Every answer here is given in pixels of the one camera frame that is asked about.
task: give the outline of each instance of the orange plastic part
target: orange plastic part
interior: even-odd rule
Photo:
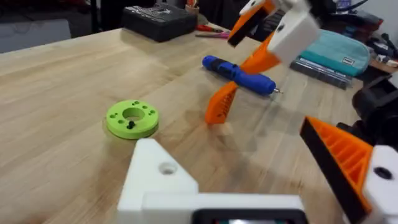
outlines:
[[[234,27],[231,30],[229,36],[233,36],[240,28],[242,28],[243,24],[245,24],[258,10],[264,8],[265,11],[270,14],[275,10],[275,5],[272,3],[272,0],[266,0],[264,4],[259,4],[258,6],[252,8],[247,13],[243,14],[238,21],[236,21]]]
[[[305,117],[333,156],[367,212],[371,206],[362,194],[373,147],[359,138],[316,118]]]
[[[238,85],[235,82],[229,82],[211,97],[205,116],[206,123],[222,124],[225,122],[237,88]]]
[[[267,49],[274,33],[257,48],[257,50],[239,66],[247,74],[257,74],[266,71],[280,63],[280,60]]]

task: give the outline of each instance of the black box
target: black box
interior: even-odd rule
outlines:
[[[125,7],[123,26],[158,42],[193,32],[197,15],[177,7],[158,3],[151,8]]]

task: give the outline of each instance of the blue screwdriver handle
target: blue screwdriver handle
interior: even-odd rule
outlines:
[[[202,64],[208,70],[233,80],[239,86],[243,86],[261,96],[270,95],[276,88],[275,82],[267,76],[261,74],[248,75],[239,66],[211,55],[207,55]]]

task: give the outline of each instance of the teal pencil case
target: teal pencil case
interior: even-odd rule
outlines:
[[[352,77],[363,73],[370,59],[363,43],[328,30],[321,30],[318,40],[300,56]]]

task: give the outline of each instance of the green 3d printed part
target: green 3d printed part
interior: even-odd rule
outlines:
[[[106,113],[106,125],[116,136],[140,139],[154,134],[159,123],[159,112],[139,100],[125,100],[113,105]]]

